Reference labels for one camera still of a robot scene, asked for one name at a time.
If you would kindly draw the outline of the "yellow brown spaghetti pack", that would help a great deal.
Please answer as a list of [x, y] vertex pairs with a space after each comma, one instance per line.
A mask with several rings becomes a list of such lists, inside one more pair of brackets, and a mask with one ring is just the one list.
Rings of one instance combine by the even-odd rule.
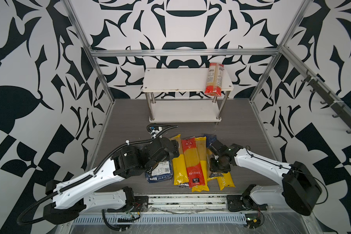
[[171, 140], [176, 140], [178, 143], [178, 152], [179, 156], [177, 158], [173, 158], [173, 170], [174, 170], [174, 185], [184, 185], [189, 183], [189, 178], [187, 174], [187, 167], [184, 158], [184, 152], [182, 148], [181, 142], [181, 134], [174, 136]]

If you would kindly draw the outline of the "red yellow spaghetti pack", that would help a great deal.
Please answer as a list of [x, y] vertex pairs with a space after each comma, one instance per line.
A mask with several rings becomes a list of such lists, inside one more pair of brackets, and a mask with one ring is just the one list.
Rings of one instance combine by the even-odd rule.
[[195, 138], [182, 139], [181, 144], [189, 179], [189, 186], [191, 188], [195, 186], [204, 186], [205, 180]]

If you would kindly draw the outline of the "red ended spaghetti pack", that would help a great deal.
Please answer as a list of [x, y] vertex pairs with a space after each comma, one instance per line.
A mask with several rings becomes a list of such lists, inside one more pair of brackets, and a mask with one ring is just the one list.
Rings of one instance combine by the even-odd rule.
[[210, 63], [204, 94], [209, 96], [221, 97], [223, 73], [223, 64]]

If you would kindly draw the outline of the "blue yellow spaghetti pack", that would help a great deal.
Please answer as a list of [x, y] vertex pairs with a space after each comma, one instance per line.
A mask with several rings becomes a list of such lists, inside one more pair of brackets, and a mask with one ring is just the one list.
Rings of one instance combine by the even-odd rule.
[[206, 137], [206, 147], [209, 148], [217, 140], [216, 134], [204, 134]]

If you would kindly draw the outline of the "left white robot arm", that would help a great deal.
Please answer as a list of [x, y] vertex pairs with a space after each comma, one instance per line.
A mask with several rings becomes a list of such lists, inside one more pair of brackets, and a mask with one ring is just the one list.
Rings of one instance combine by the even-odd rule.
[[76, 219], [88, 210], [111, 209], [125, 212], [135, 205], [132, 188], [123, 187], [111, 195], [96, 191], [133, 176], [150, 173], [165, 160], [179, 157], [179, 143], [166, 137], [125, 143], [96, 168], [67, 182], [49, 182], [47, 194], [55, 192], [52, 203], [43, 209], [43, 218], [52, 224]]

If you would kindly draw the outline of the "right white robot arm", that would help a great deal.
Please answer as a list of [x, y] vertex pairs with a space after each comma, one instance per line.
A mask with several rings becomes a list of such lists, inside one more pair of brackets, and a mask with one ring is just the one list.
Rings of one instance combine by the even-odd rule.
[[215, 140], [208, 146], [213, 153], [212, 170], [230, 172], [232, 166], [254, 171], [275, 182], [274, 186], [251, 184], [238, 200], [238, 210], [259, 210], [263, 205], [287, 205], [303, 216], [310, 216], [322, 194], [319, 182], [306, 165], [280, 162], [258, 155], [238, 144], [226, 146]]

